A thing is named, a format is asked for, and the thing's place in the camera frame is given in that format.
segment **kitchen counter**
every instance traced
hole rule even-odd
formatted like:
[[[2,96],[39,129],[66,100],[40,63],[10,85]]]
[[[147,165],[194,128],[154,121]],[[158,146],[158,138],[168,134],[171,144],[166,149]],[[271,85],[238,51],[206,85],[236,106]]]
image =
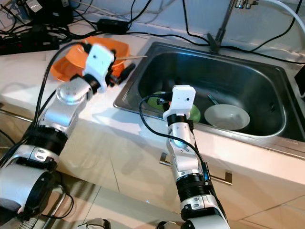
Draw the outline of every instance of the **kitchen counter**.
[[[74,30],[79,31],[80,28],[76,26]],[[128,43],[131,55],[144,54],[153,41],[170,42],[176,45],[183,44],[193,49],[208,50],[207,47],[198,47],[181,41],[169,41],[150,36],[105,35],[104,37],[111,37]],[[44,71],[54,53],[55,51],[47,51],[0,56],[0,102],[29,110],[33,114]],[[301,65],[227,50],[221,50],[221,54],[283,67],[295,94],[297,94],[294,76],[301,69]],[[60,82],[49,76],[42,102],[59,84]],[[80,114],[80,126],[76,128],[76,133],[73,133],[73,136],[82,132],[86,134],[98,133],[100,138],[107,135],[103,150],[108,151],[109,154],[111,154],[111,145],[117,143],[116,137],[121,140],[126,139],[126,141],[145,144],[143,148],[151,146],[166,151],[166,139],[149,132],[142,124],[138,114],[113,107],[113,102],[124,85],[125,83],[122,83],[114,88],[108,88],[106,93],[93,97],[88,102],[87,108]],[[305,114],[305,102],[298,96],[297,99],[303,114]],[[147,123],[156,131],[166,132],[164,121],[149,117],[146,117],[146,119]],[[194,134],[203,158],[213,165],[222,165],[227,170],[245,175],[260,176],[265,174],[278,179],[305,184],[305,176],[302,175],[305,168],[304,160],[198,130],[195,130]],[[76,142],[75,138],[72,137],[67,145],[76,147],[76,144],[86,145],[87,143]],[[83,155],[78,154],[76,155],[73,150],[64,150],[61,154],[60,170],[99,184],[98,177],[95,177],[99,176],[99,173],[88,174],[83,166],[78,166],[80,162],[75,161],[77,159],[83,160],[87,152],[82,151]]]

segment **sink basin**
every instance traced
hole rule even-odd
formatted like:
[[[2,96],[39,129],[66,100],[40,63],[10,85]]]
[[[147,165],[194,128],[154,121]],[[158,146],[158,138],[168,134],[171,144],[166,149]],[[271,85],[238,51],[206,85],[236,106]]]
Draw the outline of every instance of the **sink basin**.
[[[154,42],[146,55],[115,106],[138,112],[145,96],[188,84],[196,90],[194,104],[201,113],[196,129],[305,158],[304,118],[282,68],[160,42]],[[249,125],[236,131],[210,126],[204,118],[213,105],[208,94],[220,104],[244,109],[250,116]],[[148,104],[144,112],[162,117],[161,111]]]

